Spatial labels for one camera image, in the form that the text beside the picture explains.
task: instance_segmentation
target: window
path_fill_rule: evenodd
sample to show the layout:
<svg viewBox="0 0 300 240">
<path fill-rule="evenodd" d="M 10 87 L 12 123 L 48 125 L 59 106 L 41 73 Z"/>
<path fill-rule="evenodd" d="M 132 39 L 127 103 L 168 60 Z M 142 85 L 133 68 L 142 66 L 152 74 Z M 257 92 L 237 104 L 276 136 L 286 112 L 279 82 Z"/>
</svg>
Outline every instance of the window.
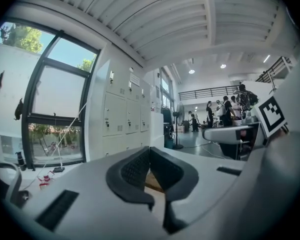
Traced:
<svg viewBox="0 0 300 240">
<path fill-rule="evenodd" d="M 48 58 L 91 72 L 96 54 L 61 38 L 56 43 Z"/>
<path fill-rule="evenodd" d="M 63 31 L 13 20 L 0 27 L 0 136 L 5 160 L 17 164 L 16 152 L 21 151 L 29 169 L 54 166 L 60 157 L 63 164 L 84 161 L 83 106 L 99 51 Z M 14 120 L 20 101 L 27 113 Z"/>
<path fill-rule="evenodd" d="M 27 86 L 41 54 L 55 37 L 27 24 L 4 22 L 0 27 L 0 137 L 3 156 L 17 163 L 23 153 L 22 121 L 15 110 L 24 102 Z"/>
<path fill-rule="evenodd" d="M 84 77 L 45 66 L 36 84 L 32 112 L 75 118 L 84 84 Z"/>
<path fill-rule="evenodd" d="M 163 67 L 160 68 L 160 75 L 162 104 L 172 109 L 174 103 L 172 81 Z"/>
<path fill-rule="evenodd" d="M 34 164 L 48 161 L 50 164 L 80 161 L 81 154 L 81 127 L 72 126 L 67 132 L 67 126 L 29 124 L 29 142 Z"/>
</svg>

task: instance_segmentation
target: window frame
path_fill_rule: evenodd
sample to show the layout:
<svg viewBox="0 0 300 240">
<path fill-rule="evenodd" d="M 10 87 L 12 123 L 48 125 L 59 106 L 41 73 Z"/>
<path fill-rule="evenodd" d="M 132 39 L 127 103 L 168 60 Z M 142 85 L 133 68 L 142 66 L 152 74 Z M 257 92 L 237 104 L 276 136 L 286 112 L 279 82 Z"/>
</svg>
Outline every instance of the window frame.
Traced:
<svg viewBox="0 0 300 240">
<path fill-rule="evenodd" d="M 22 117 L 21 117 L 21 139 L 22 139 L 22 146 L 23 146 L 23 154 L 26 161 L 26 166 L 28 169 L 35 170 L 35 167 L 43 167 L 45 166 L 44 163 L 40 164 L 34 164 L 33 157 L 32 157 L 32 151 L 31 151 L 31 143 L 29 140 L 29 124 L 42 124 L 42 125 L 54 125 L 57 124 L 59 126 L 69 126 L 72 121 L 74 120 L 74 117 L 64 117 L 64 116 L 51 116 L 51 115 L 45 115 L 45 114 L 38 114 L 33 113 L 33 102 L 34 97 L 36 93 L 36 87 L 37 83 L 40 80 L 41 74 L 45 68 L 45 66 L 54 67 L 55 69 L 65 71 L 70 74 L 74 74 L 80 77 L 84 77 L 84 84 L 82 88 L 81 98 L 80 98 L 80 105 L 79 110 L 81 110 L 84 106 L 84 104 L 87 102 L 88 99 L 88 92 L 89 87 L 92 79 L 92 75 L 94 73 L 99 55 L 100 50 L 95 49 L 92 46 L 76 39 L 73 36 L 70 36 L 66 34 L 63 30 L 56 30 L 54 28 L 38 24 L 29 20 L 20 19 L 16 17 L 4 17 L 0 21 L 0 27 L 5 23 L 15 23 L 15 24 L 22 24 L 31 28 L 38 29 L 40 31 L 44 31 L 50 34 L 53 34 L 54 37 L 50 41 L 50 43 L 47 45 L 47 47 L 44 49 L 42 54 L 40 55 L 40 58 L 38 59 L 35 67 L 33 68 L 31 77 L 29 79 L 25 94 L 24 94 L 24 100 L 23 100 L 23 109 L 22 109 Z M 70 41 L 92 53 L 95 54 L 95 59 L 93 61 L 91 71 L 87 72 L 82 69 L 79 69 L 77 67 L 74 67 L 72 65 L 48 58 L 49 54 L 55 47 L 55 45 L 58 43 L 60 39 L 65 39 L 67 41 Z M 86 158 L 86 147 L 85 147 L 85 115 L 86 115 L 86 108 L 84 107 L 79 115 L 79 118 L 77 118 L 72 126 L 81 127 L 81 134 L 80 134 L 80 152 L 82 154 L 82 159 L 80 161 L 69 161 L 69 162 L 63 162 L 63 165 L 72 165 L 82 162 L 87 162 Z M 55 167 L 59 166 L 60 163 L 47 163 L 47 167 Z"/>
</svg>

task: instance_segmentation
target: fan base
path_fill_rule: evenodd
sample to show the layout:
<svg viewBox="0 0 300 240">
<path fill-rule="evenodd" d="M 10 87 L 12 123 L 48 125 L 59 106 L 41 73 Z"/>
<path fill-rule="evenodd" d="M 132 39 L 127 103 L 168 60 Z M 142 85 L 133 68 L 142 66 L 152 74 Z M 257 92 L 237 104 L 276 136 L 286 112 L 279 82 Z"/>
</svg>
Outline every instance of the fan base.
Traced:
<svg viewBox="0 0 300 240">
<path fill-rule="evenodd" d="M 173 147 L 172 147 L 173 150 L 180 150 L 183 148 L 184 148 L 184 146 L 181 144 L 173 144 Z"/>
</svg>

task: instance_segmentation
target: label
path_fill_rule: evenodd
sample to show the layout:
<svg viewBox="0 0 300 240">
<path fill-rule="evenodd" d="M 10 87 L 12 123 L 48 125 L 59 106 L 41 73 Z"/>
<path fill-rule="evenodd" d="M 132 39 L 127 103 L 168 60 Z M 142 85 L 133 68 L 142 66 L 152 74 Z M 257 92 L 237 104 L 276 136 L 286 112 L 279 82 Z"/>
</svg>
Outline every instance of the label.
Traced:
<svg viewBox="0 0 300 240">
<path fill-rule="evenodd" d="M 130 82 L 134 83 L 136 86 L 140 86 L 140 78 L 130 73 Z"/>
</svg>

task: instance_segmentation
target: standing fan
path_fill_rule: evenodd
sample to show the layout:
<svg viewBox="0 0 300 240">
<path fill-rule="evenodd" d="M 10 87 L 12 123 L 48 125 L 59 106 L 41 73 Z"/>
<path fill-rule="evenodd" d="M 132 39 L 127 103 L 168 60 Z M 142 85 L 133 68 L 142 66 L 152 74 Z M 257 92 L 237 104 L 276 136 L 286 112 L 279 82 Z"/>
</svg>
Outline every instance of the standing fan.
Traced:
<svg viewBox="0 0 300 240">
<path fill-rule="evenodd" d="M 174 150 L 183 149 L 184 146 L 178 144 L 178 126 L 182 126 L 185 120 L 185 107 L 184 105 L 179 102 L 178 106 L 176 107 L 176 111 L 173 112 L 174 121 L 175 121 L 175 144 L 173 144 Z"/>
</svg>

